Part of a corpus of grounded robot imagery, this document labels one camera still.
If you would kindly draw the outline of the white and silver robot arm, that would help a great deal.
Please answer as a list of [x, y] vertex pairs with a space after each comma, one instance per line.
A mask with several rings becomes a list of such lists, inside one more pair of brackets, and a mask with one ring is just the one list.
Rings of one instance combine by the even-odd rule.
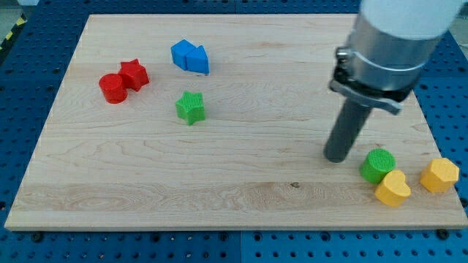
[[345, 44], [336, 49], [332, 91], [344, 115], [380, 108], [399, 114], [462, 0], [365, 0]]

